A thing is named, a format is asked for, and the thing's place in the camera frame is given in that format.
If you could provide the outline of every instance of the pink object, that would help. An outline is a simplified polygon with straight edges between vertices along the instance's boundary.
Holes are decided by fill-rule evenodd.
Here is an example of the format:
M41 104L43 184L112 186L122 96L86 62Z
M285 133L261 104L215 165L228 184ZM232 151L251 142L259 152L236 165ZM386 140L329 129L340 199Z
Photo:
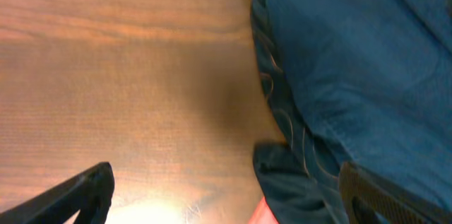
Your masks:
M261 202L257 205L248 224L278 224L265 198L262 198Z

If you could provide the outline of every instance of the brown wooden floor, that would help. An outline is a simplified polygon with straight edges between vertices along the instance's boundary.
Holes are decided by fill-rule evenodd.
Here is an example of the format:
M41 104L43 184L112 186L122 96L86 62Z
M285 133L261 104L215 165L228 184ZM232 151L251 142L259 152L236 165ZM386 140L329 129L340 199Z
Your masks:
M249 0L0 0L0 211L108 160L107 223L246 223L277 137Z

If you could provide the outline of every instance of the blue clothing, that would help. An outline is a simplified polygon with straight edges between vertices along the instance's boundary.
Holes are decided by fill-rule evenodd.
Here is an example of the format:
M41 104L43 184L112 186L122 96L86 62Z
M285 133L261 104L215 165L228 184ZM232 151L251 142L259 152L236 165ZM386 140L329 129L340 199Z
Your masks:
M452 211L449 1L252 0L263 89L289 144L257 148L254 161L280 223L347 222L347 160ZM288 165L297 200L280 200L287 176L268 171Z

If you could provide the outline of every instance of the black object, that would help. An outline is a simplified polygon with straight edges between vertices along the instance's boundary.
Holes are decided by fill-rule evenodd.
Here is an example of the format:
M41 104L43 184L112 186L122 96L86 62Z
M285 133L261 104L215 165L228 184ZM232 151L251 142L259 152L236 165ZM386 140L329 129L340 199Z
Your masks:
M452 213L356 164L343 164L339 188L352 224L380 223L375 212L390 223L452 223Z
M114 178L109 163L99 163L54 188L0 214L0 223L60 224L78 210L74 223L105 223Z

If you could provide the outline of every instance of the dark blue garment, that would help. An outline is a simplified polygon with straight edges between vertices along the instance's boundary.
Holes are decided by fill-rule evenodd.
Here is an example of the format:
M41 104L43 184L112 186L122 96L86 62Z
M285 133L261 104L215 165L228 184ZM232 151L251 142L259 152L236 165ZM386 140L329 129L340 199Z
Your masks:
M297 200L280 200L265 182L276 176L259 167L295 164L269 160L282 146L256 149L256 174L282 224L295 218L274 210L284 205L311 213L305 223L346 222L336 177L346 160L452 211L448 1L252 0L263 89L289 144L283 152L301 167Z

